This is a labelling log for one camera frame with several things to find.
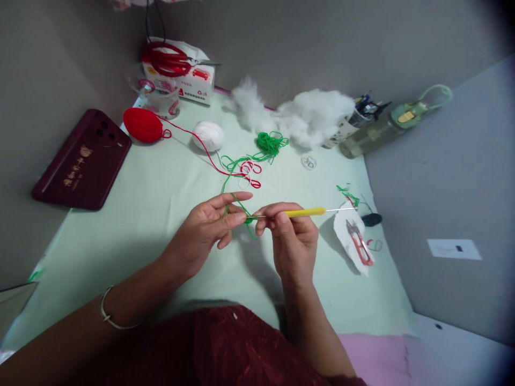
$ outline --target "pen holder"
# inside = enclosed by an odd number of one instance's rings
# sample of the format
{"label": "pen holder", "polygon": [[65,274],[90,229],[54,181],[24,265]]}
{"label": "pen holder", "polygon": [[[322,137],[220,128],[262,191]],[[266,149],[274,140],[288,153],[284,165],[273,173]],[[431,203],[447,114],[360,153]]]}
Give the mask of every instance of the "pen holder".
{"label": "pen holder", "polygon": [[351,125],[346,119],[341,118],[338,122],[338,132],[325,141],[322,146],[326,149],[331,149],[340,142],[345,141],[352,133],[356,132],[359,128]]}
{"label": "pen holder", "polygon": [[358,110],[354,109],[354,113],[349,118],[349,123],[357,129],[367,126],[372,120],[373,116],[363,116]]}

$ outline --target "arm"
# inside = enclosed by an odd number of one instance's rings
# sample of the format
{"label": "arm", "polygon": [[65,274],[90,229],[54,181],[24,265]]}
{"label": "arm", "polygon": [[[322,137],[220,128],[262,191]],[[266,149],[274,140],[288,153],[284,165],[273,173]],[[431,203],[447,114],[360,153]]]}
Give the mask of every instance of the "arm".
{"label": "arm", "polygon": [[352,378],[356,372],[313,286],[318,229],[309,217],[290,219],[284,213],[300,209],[297,204],[277,203],[255,214],[267,216],[258,220],[257,235],[262,235],[265,228],[272,231],[274,263],[283,284],[288,338],[321,375]]}
{"label": "arm", "polygon": [[[242,201],[247,192],[235,194]],[[186,280],[200,271],[214,244],[226,247],[231,229],[246,219],[229,193],[192,209],[161,256],[107,294],[104,309],[119,326],[139,323],[156,310]],[[87,362],[131,330],[118,330],[100,315],[100,297],[90,301],[24,346],[0,366],[0,384],[56,384],[75,374]]]}

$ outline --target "paper scrap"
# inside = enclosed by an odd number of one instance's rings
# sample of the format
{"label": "paper scrap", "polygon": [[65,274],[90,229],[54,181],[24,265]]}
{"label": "paper scrap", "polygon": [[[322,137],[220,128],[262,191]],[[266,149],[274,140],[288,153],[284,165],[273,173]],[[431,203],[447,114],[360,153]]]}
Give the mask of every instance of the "paper scrap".
{"label": "paper scrap", "polygon": [[[346,200],[345,203],[342,206],[340,206],[340,208],[350,207],[352,207],[352,203],[349,200]],[[365,224],[363,223],[361,217],[358,215],[357,211],[346,210],[337,211],[336,215],[334,216],[333,227],[334,231],[336,232],[336,235],[338,236],[339,241],[342,243],[342,246],[345,249],[345,252],[347,252],[347,255],[350,257],[358,271],[364,274],[365,276],[368,276],[370,267],[364,265],[361,259],[359,258],[359,253],[356,250],[352,237],[349,234],[349,231],[347,230],[347,221],[349,221],[351,224],[352,222],[355,222],[362,236],[365,232]],[[376,261],[372,253],[370,253],[370,258],[373,262]]]}

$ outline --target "finger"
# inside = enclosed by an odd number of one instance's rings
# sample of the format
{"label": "finger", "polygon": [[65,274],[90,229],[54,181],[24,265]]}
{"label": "finger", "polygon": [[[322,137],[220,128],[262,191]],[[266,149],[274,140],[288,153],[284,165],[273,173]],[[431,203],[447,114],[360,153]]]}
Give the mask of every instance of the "finger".
{"label": "finger", "polygon": [[[222,206],[220,209],[217,209],[216,211],[220,216],[223,216],[226,214],[225,212],[225,206]],[[229,208],[227,209],[227,213],[238,213],[238,212],[245,212],[245,210],[241,206],[236,206],[234,204],[229,204]]]}
{"label": "finger", "polygon": [[291,248],[295,242],[298,242],[298,239],[290,218],[288,218],[286,213],[279,212],[274,219],[276,231],[279,234],[279,237],[287,248]]}
{"label": "finger", "polygon": [[247,219],[245,212],[230,213],[222,216],[208,225],[208,231],[213,237],[222,237],[227,231],[241,225]]}
{"label": "finger", "polygon": [[269,218],[259,218],[256,222],[256,235],[261,236],[265,228],[270,228],[274,222]]}
{"label": "finger", "polygon": [[224,207],[227,204],[235,202],[235,196],[238,200],[245,201],[251,199],[253,194],[250,192],[222,193],[221,195],[218,195],[207,200],[205,204],[209,204],[215,209],[220,209],[221,207]]}
{"label": "finger", "polygon": [[260,208],[252,216],[267,216],[267,217],[260,218],[257,220],[256,235],[261,236],[264,233],[265,228],[275,229],[275,222],[274,222],[273,218],[277,213],[279,213],[281,211],[301,210],[301,209],[303,209],[303,208],[299,204],[286,203],[286,202],[269,204],[269,205],[266,205],[266,206]]}
{"label": "finger", "polygon": [[297,203],[280,202],[270,204],[262,211],[262,216],[275,217],[279,212],[286,212],[291,210],[303,210],[304,208]]}
{"label": "finger", "polygon": [[218,245],[216,246],[218,249],[224,249],[229,245],[229,243],[232,241],[232,232],[227,232],[218,242]]}

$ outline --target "crochet hook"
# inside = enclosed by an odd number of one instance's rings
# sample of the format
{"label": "crochet hook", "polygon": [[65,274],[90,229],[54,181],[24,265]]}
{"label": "crochet hook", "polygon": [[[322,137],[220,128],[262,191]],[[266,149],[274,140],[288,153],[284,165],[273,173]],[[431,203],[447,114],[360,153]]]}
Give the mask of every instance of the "crochet hook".
{"label": "crochet hook", "polygon": [[[326,212],[335,212],[339,210],[351,210],[351,209],[357,209],[357,208],[339,208],[339,209],[325,209],[325,208],[314,208],[314,209],[303,209],[298,211],[284,211],[286,215],[290,218],[292,217],[307,217],[307,216],[321,216]],[[249,216],[247,219],[250,218],[265,218],[267,216]]]}

